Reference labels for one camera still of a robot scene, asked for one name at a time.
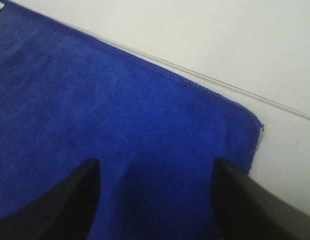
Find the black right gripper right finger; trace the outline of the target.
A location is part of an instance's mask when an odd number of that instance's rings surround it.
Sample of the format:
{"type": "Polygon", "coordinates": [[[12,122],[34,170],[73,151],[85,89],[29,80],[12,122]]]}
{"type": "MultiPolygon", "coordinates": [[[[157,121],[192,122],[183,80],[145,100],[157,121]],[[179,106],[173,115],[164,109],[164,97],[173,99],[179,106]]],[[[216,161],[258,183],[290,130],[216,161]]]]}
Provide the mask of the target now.
{"type": "Polygon", "coordinates": [[[216,158],[211,202],[224,240],[310,240],[310,215],[292,207],[226,158],[216,158]]]}

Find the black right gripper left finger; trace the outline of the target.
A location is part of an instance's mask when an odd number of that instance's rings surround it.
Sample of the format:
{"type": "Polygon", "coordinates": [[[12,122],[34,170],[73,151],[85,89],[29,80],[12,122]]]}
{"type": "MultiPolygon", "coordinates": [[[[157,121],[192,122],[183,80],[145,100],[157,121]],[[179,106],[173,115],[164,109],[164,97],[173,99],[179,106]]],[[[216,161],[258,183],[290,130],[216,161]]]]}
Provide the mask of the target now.
{"type": "Polygon", "coordinates": [[[90,158],[40,198],[0,219],[0,240],[86,240],[100,195],[100,161],[90,158]]]}

